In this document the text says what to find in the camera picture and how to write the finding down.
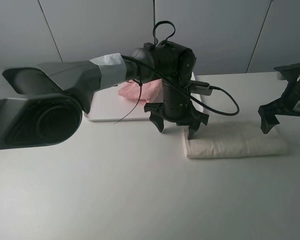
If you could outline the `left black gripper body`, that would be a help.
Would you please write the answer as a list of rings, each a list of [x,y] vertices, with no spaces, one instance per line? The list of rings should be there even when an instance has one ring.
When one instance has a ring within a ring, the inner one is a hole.
[[[154,113],[164,121],[178,126],[189,126],[191,123],[207,125],[209,116],[194,107],[192,100],[169,86],[162,83],[162,102],[146,103],[144,111]]]

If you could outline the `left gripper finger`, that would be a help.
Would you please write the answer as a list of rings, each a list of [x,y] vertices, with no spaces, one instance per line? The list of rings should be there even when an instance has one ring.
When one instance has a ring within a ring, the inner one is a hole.
[[[200,122],[194,122],[188,126],[188,135],[187,135],[188,140],[193,139],[195,133],[199,130],[200,125],[201,125]]]
[[[155,125],[155,127],[158,129],[160,133],[164,130],[164,120],[162,117],[154,113],[151,113],[149,120]]]

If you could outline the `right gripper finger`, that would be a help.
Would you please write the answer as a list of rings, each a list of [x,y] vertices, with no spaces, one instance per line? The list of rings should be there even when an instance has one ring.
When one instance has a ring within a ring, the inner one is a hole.
[[[261,118],[261,131],[266,135],[268,134],[271,129],[280,124],[277,117],[269,112],[259,111],[258,112]]]

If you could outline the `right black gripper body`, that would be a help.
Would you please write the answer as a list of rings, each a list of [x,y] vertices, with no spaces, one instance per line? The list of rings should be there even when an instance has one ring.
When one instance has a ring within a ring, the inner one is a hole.
[[[300,117],[300,72],[280,76],[286,78],[287,86],[280,98],[259,107],[262,120],[275,120],[276,115]]]

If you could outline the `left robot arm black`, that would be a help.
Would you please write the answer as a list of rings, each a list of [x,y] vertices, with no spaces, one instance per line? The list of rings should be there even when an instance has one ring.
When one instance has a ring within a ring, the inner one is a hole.
[[[193,51],[164,40],[145,43],[131,56],[105,55],[79,62],[49,62],[0,70],[0,150],[51,146],[64,142],[91,110],[94,93],[126,81],[162,80],[160,103],[144,110],[159,131],[164,121],[188,126],[193,136],[208,115],[190,94],[210,95],[208,83],[192,80]]]

